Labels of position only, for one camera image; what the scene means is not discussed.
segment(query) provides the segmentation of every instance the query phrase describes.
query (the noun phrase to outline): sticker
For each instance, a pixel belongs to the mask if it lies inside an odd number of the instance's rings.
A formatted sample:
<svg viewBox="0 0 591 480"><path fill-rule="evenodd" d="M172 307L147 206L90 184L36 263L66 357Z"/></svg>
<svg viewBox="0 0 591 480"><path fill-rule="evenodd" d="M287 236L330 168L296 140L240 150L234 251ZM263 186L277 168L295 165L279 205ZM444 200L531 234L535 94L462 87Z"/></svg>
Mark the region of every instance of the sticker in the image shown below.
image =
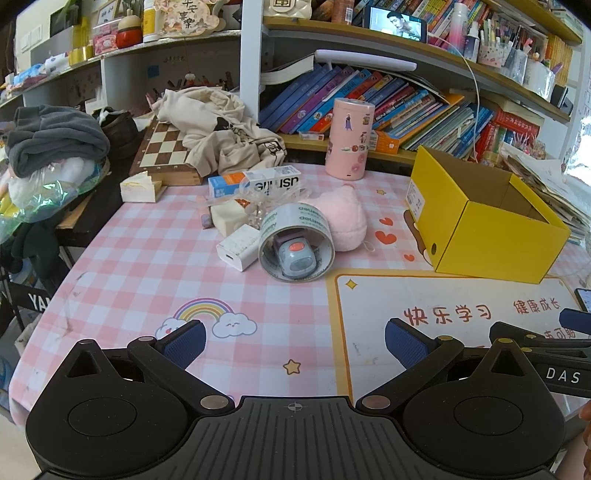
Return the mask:
<svg viewBox="0 0 591 480"><path fill-rule="evenodd" d="M413 179L410 179L410 184L408 185L406 201L413 214L414 221L418 222L419 218L421 218L423 207L425 206L425 198L423 198L421 191L418 189L417 184L414 183Z"/></svg>

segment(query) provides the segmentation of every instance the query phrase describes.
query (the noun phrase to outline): person's hand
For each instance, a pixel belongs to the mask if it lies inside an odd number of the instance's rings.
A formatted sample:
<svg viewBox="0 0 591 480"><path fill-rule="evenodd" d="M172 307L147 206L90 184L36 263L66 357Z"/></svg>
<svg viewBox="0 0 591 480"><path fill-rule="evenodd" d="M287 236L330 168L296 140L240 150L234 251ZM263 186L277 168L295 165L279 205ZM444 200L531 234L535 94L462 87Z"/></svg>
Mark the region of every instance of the person's hand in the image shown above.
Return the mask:
<svg viewBox="0 0 591 480"><path fill-rule="evenodd" d="M579 417L583 420L591 421L591 400L581 409ZM591 480L591 423L587 425L583 432L583 441L587 445L587 453L583 459L583 464L586 468L583 480Z"/></svg>

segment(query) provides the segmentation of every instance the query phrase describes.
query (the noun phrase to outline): open box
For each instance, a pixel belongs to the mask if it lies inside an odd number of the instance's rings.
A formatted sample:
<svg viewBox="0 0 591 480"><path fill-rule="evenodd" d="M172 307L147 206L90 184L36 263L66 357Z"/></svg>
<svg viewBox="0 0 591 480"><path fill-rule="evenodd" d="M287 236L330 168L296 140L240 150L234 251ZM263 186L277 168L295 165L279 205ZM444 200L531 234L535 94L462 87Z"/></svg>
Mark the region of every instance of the open box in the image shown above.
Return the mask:
<svg viewBox="0 0 591 480"><path fill-rule="evenodd" d="M570 236L514 174L424 147L407 202L441 273L539 283Z"/></svg>

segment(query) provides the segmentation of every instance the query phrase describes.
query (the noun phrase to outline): smartphone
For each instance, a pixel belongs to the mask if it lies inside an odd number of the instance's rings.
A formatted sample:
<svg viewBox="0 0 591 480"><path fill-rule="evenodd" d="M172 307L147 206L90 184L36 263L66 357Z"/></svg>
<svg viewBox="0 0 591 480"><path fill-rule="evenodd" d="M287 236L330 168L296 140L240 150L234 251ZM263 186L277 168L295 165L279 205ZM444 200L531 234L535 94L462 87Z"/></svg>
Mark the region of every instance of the smartphone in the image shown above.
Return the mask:
<svg viewBox="0 0 591 480"><path fill-rule="evenodd" d="M384 8L366 7L363 10L363 26L377 32L427 43L427 23L424 20Z"/></svg>
<svg viewBox="0 0 591 480"><path fill-rule="evenodd" d="M579 301L581 310L591 313L591 290L587 290L586 288L577 288L574 291L574 295Z"/></svg>

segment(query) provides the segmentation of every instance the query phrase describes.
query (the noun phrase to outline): folded clothes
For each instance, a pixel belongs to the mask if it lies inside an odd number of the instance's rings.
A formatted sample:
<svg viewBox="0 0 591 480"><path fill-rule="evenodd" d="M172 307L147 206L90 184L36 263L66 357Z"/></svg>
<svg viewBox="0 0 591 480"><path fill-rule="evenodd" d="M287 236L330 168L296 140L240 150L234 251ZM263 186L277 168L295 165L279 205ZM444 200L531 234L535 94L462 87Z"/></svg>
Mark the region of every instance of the folded clothes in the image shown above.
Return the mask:
<svg viewBox="0 0 591 480"><path fill-rule="evenodd" d="M6 152L20 178L64 158L98 161L109 152L109 140L98 122L75 108L19 107L14 121L16 127L7 135Z"/></svg>

